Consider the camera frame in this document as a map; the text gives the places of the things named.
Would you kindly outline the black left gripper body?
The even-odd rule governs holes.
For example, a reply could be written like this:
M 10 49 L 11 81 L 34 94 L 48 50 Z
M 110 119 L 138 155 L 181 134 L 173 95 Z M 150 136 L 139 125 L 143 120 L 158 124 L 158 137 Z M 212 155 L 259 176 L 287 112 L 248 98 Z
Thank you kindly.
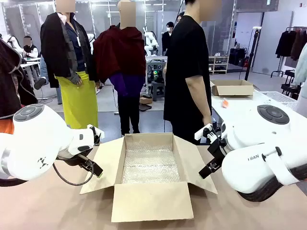
M 84 155 L 78 154 L 78 165 L 88 172 L 96 172 L 95 163 Z

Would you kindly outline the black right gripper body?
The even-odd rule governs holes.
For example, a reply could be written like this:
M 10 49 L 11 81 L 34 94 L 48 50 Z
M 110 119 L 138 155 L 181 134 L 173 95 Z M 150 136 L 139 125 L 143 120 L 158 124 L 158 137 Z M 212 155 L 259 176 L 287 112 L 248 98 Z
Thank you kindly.
M 224 147 L 226 146 L 226 140 L 223 138 L 217 138 L 211 141 L 208 147 L 209 153 L 213 156 L 213 159 L 208 163 L 210 166 L 221 166 L 223 159 L 225 158 Z

